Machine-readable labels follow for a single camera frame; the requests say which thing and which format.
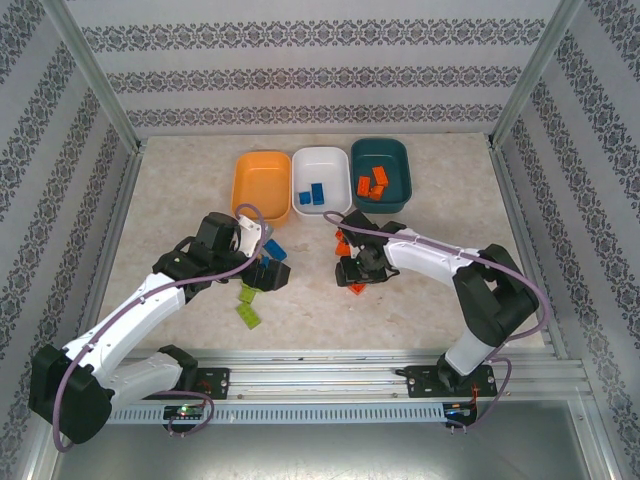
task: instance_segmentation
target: wire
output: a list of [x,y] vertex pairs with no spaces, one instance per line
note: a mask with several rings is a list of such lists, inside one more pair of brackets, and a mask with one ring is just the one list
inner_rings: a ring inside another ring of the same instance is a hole
[[484,419],[487,417],[487,415],[489,413],[491,413],[491,411],[495,408],[496,404],[498,403],[498,400],[500,400],[500,397],[502,397],[502,394],[504,393],[504,390],[507,387],[507,383],[509,382],[509,379],[511,378],[511,371],[513,369],[511,361],[506,357],[495,357],[495,355],[502,349],[502,347],[504,347],[505,343],[507,343],[509,341],[517,340],[519,338],[528,337],[529,335],[533,335],[534,333],[539,332],[540,330],[542,330],[543,328],[545,328],[548,325],[549,319],[551,318],[551,304],[549,303],[549,299],[547,298],[547,296],[544,294],[544,292],[542,290],[540,290],[540,288],[535,283],[533,283],[527,277],[525,277],[524,275],[522,275],[519,272],[516,272],[515,270],[512,270],[512,269],[510,269],[508,267],[505,267],[504,265],[500,265],[499,263],[492,262],[491,260],[487,260],[487,259],[484,259],[484,258],[481,258],[481,257],[477,257],[475,255],[470,255],[468,253],[463,252],[461,249],[449,247],[448,245],[444,245],[444,244],[441,244],[439,242],[435,242],[433,240],[430,240],[430,239],[425,238],[425,237],[420,236],[420,235],[417,236],[417,237],[414,237],[414,236],[402,235],[402,234],[398,234],[398,233],[386,233],[386,232],[380,232],[380,231],[377,231],[377,230],[367,230],[365,228],[352,227],[351,225],[346,225],[346,224],[344,224],[342,222],[339,222],[337,220],[332,219],[330,217],[331,215],[339,216],[343,220],[345,218],[344,215],[342,215],[341,213],[338,213],[338,212],[334,212],[334,211],[327,211],[327,212],[324,212],[322,214],[322,216],[324,217],[324,219],[326,221],[328,221],[329,223],[332,223],[333,225],[337,226],[338,228],[342,228],[344,230],[350,230],[350,231],[355,232],[355,233],[363,233],[365,235],[375,235],[377,237],[395,238],[397,240],[405,240],[405,241],[409,241],[409,242],[421,243],[423,245],[427,245],[428,247],[432,247],[432,248],[435,248],[437,250],[441,250],[441,251],[443,251],[445,253],[448,253],[448,254],[451,254],[451,255],[456,255],[458,257],[464,258],[465,260],[471,260],[472,262],[477,262],[477,263],[480,263],[480,264],[482,264],[482,265],[484,265],[486,267],[494,268],[496,270],[499,270],[499,271],[501,271],[503,273],[506,273],[507,275],[510,275],[511,277],[515,278],[519,282],[523,283],[538,298],[538,301],[539,301],[540,305],[542,306],[542,318],[540,319],[538,324],[535,327],[530,328],[529,330],[526,330],[526,331],[524,331],[522,333],[518,333],[516,335],[509,336],[502,343],[502,345],[496,347],[485,358],[485,360],[490,361],[490,362],[491,361],[494,361],[494,362],[506,362],[507,363],[507,374],[504,377],[504,382],[502,383],[502,386],[500,387],[500,390],[498,390],[497,395],[493,398],[493,400],[491,401],[491,403],[489,404],[487,409],[483,412],[482,416],[480,418],[478,418],[469,427],[469,428],[472,428],[472,427],[475,428],[475,426],[477,426],[479,423],[484,421]]
[[[69,378],[71,378],[71,374],[73,373],[73,371],[76,369],[76,367],[79,365],[79,363],[85,357],[85,355],[87,353],[89,353],[91,350],[93,350],[93,347],[94,347],[95,343],[98,340],[100,340],[100,338],[107,332],[107,330],[109,330],[118,320],[120,320],[124,315],[126,315],[131,309],[136,307],[138,304],[144,303],[146,301],[146,299],[151,298],[154,295],[157,295],[158,293],[163,292],[164,290],[167,290],[169,288],[183,287],[185,285],[190,285],[192,283],[216,282],[218,280],[222,280],[222,279],[225,279],[225,278],[228,278],[228,277],[232,277],[232,276],[240,273],[242,270],[244,270],[248,266],[250,266],[253,263],[253,261],[256,258],[258,258],[258,255],[260,254],[260,251],[262,250],[262,247],[264,246],[264,240],[265,240],[266,230],[267,230],[266,223],[264,221],[264,217],[262,216],[262,213],[260,213],[260,210],[258,210],[256,207],[254,207],[253,205],[251,205],[249,203],[242,203],[242,204],[240,204],[240,205],[238,205],[236,207],[236,210],[234,212],[236,217],[239,216],[239,212],[243,208],[248,208],[250,210],[253,210],[254,213],[258,217],[258,222],[260,223],[260,240],[258,240],[258,245],[256,246],[256,249],[253,252],[253,255],[251,255],[251,257],[246,262],[244,262],[242,265],[240,265],[240,266],[238,266],[236,268],[233,268],[233,269],[229,270],[228,272],[218,273],[218,274],[215,274],[215,275],[207,275],[207,276],[204,276],[204,277],[189,278],[189,279],[186,279],[186,280],[180,280],[180,281],[177,281],[177,282],[167,283],[165,285],[162,285],[160,287],[154,288],[153,290],[150,290],[150,291],[140,295],[136,299],[134,299],[131,302],[129,302],[128,304],[126,304],[116,314],[114,314],[113,317],[111,317],[111,319],[107,323],[105,323],[95,333],[95,335],[93,335],[93,337],[91,337],[89,339],[89,341],[86,343],[86,345],[84,347],[82,347],[82,349],[80,350],[80,352],[78,353],[76,358],[73,359],[73,361],[71,362],[69,367],[67,367],[67,370],[64,372],[64,375],[62,376],[62,380],[60,381],[60,385],[58,386],[58,390],[56,391],[56,397],[55,397],[55,401],[53,403],[53,419],[52,419],[52,422],[51,422],[52,426],[53,426],[53,443],[54,443],[56,449],[60,453],[68,452],[73,447],[73,442],[69,443],[68,445],[64,445],[62,443],[62,438],[60,437],[60,409],[62,407],[62,397],[64,396],[64,391],[67,388],[67,384],[69,383]],[[210,421],[210,418],[206,419],[200,425],[202,425],[202,427],[204,427],[204,425],[206,425],[209,421]]]
[[468,427],[469,430],[476,428],[480,423],[482,423],[487,418],[487,416],[489,416],[489,414],[493,411],[493,409],[496,408],[496,405],[498,404],[498,400],[500,400],[500,397],[502,397],[502,394],[504,393],[504,389],[507,388],[507,383],[509,383],[509,380],[511,379],[511,372],[513,370],[513,364],[511,363],[511,360],[509,360],[507,357],[495,357],[489,360],[489,362],[491,363],[505,362],[507,364],[507,373],[504,376],[504,381],[502,382],[502,385],[500,385],[500,389],[498,390],[498,393],[496,394],[495,397],[493,397],[493,400],[491,400],[491,403],[489,403],[489,406],[485,409],[485,411],[482,412],[482,415],[475,422],[469,425]]

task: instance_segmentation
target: blue block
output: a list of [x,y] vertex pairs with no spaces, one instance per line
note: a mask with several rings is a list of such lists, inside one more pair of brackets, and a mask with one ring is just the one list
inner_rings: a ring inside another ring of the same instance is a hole
[[264,244],[264,249],[269,255],[271,255],[271,258],[278,260],[279,262],[282,262],[287,258],[287,252],[285,252],[273,239]]
[[311,203],[311,192],[300,192],[300,205],[308,205]]
[[313,197],[314,205],[324,205],[324,193],[322,192],[321,183],[311,184],[311,196]]

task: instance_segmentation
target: patterned wallpaper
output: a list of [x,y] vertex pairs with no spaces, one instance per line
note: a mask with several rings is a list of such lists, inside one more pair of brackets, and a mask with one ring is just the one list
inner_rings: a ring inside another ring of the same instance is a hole
[[638,1],[588,1],[503,146],[565,345],[640,477]]
[[68,5],[147,137],[489,133],[557,0]]
[[79,331],[129,155],[35,0],[0,0],[0,479],[31,357]]

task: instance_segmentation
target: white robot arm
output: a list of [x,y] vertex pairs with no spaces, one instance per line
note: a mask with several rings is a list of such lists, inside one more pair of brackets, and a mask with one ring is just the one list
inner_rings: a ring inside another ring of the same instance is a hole
[[[60,429],[74,443],[92,438],[112,411],[132,402],[159,391],[192,390],[198,362],[173,345],[162,347],[150,358],[133,365],[119,365],[153,328],[211,282],[169,286],[148,295],[176,281],[228,272],[246,263],[260,237],[260,226],[247,217],[236,220],[210,213],[203,219],[197,235],[185,238],[171,252],[162,255],[153,266],[153,273],[107,318],[62,349],[46,345],[34,356],[29,407],[52,422],[62,376],[87,345],[91,350],[80,357],[78,367],[73,370],[60,409]],[[276,260],[268,264],[254,260],[238,277],[262,291],[277,290],[287,284],[289,267]],[[96,332],[137,299],[139,303],[126,311],[99,340],[91,343]]]
[[[341,229],[351,256],[342,257],[336,265],[339,286],[384,282],[399,274],[399,269],[409,269],[456,290],[466,328],[438,362],[439,379],[452,392],[538,308],[534,292],[524,284],[501,271],[465,258],[482,256],[519,273],[508,252],[498,245],[477,250],[431,239],[427,245],[419,243],[417,239],[420,236],[405,225],[389,222],[378,229],[357,210],[341,223],[414,240],[383,238]],[[493,290],[491,282],[496,283]]]

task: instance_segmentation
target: yellow-green block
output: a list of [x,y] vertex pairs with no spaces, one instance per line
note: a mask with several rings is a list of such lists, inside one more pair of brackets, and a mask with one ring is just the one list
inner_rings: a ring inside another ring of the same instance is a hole
[[259,288],[250,287],[246,283],[242,284],[242,288],[246,288],[247,290],[251,290],[252,292],[256,292],[256,293],[262,293],[262,290],[260,290]]
[[253,288],[247,287],[244,283],[242,284],[242,290],[240,290],[240,295],[238,295],[238,300],[244,303],[251,303],[256,296],[256,291]]
[[236,312],[240,315],[240,318],[247,324],[249,330],[253,330],[258,325],[260,325],[261,321],[258,314],[253,311],[253,308],[249,306],[248,303],[241,303],[236,307]]

